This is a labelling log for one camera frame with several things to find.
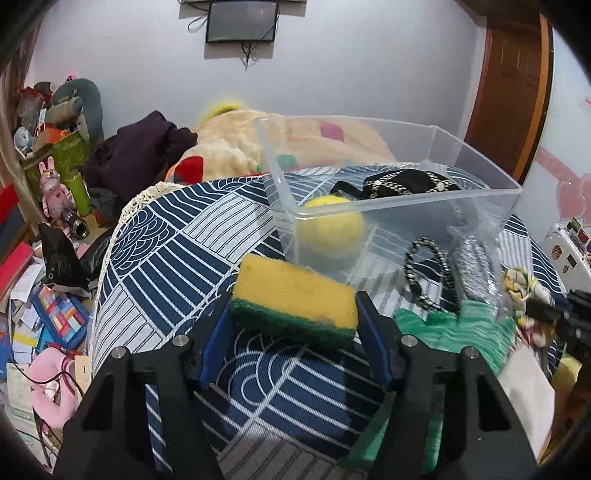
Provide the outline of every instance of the white cloth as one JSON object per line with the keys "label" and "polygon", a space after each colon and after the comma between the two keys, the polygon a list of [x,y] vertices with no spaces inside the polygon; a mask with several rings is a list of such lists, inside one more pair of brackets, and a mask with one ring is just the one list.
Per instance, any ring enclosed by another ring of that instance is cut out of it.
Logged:
{"label": "white cloth", "polygon": [[527,346],[511,355],[499,376],[499,383],[523,425],[535,457],[539,459],[552,428],[555,393]]}

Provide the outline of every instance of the red box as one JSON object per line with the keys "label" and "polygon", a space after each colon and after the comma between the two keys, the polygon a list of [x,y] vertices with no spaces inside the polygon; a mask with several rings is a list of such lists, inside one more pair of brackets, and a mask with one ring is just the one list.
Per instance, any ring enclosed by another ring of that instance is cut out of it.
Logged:
{"label": "red box", "polygon": [[4,224],[13,207],[18,205],[17,191],[11,183],[0,190],[0,223]]}

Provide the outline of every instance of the door frame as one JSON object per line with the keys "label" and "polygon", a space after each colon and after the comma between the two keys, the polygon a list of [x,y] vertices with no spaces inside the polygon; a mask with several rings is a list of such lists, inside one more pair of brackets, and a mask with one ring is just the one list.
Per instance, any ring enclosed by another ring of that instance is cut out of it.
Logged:
{"label": "door frame", "polygon": [[[522,183],[530,168],[531,162],[534,158],[535,151],[538,147],[538,142],[544,128],[546,112],[548,110],[548,103],[550,101],[550,89],[552,85],[552,71],[554,61],[554,49],[552,41],[552,29],[546,17],[540,14],[540,33],[541,33],[541,61],[540,61],[540,83],[538,85],[538,93],[535,99],[534,113],[531,119],[530,127],[525,139],[525,144],[519,155],[519,159],[515,165],[511,176],[518,182]],[[488,26],[486,29],[486,40],[484,57],[482,59],[482,71],[480,73],[480,81],[478,84],[478,92],[476,100],[474,101],[474,108],[472,109],[472,116],[470,123],[464,137],[464,142],[470,143],[475,133],[476,117],[480,113],[483,104],[484,90],[486,84],[486,77],[488,74],[488,66],[491,57],[493,29]]]}

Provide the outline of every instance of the toy figure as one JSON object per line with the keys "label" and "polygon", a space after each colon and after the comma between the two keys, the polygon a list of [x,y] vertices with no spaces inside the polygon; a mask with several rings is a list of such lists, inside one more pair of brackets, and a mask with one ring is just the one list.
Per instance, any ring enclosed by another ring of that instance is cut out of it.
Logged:
{"label": "toy figure", "polygon": [[60,174],[55,168],[53,157],[47,159],[47,167],[43,162],[39,162],[39,172],[39,188],[43,192],[43,213],[46,217],[54,219],[57,226],[69,235],[70,229],[64,225],[61,211],[75,209],[76,204],[70,191],[60,182]]}

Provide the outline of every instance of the striped fabric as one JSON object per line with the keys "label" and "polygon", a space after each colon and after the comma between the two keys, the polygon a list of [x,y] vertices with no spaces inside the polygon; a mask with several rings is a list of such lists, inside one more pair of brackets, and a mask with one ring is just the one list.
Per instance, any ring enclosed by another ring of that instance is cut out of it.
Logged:
{"label": "striped fabric", "polygon": [[[374,172],[365,167],[359,177]],[[329,179],[334,172],[325,173]],[[449,173],[464,189],[484,187],[462,171]],[[324,188],[299,174],[293,189],[301,201]],[[99,290],[90,340],[94,372],[115,346],[146,351],[187,332],[232,288],[247,252],[283,258],[280,222],[269,214],[273,192],[265,194],[269,181],[261,176],[188,186],[153,201],[125,225]],[[343,280],[369,292],[382,314],[405,308],[424,318],[427,312],[412,303],[404,275],[392,273],[382,256],[398,252],[406,240],[384,229],[374,235],[359,268]],[[544,286],[560,291],[556,272],[543,255],[536,256],[539,249],[517,217],[503,235],[505,262],[531,265]],[[450,308],[438,266],[425,257],[417,269],[423,290]],[[383,397],[358,339],[345,350],[326,352],[246,331],[236,333],[216,382],[196,393],[212,447],[232,480],[362,477],[337,466],[336,459],[347,455]],[[154,457],[166,469],[154,386],[147,387],[147,403]]]}

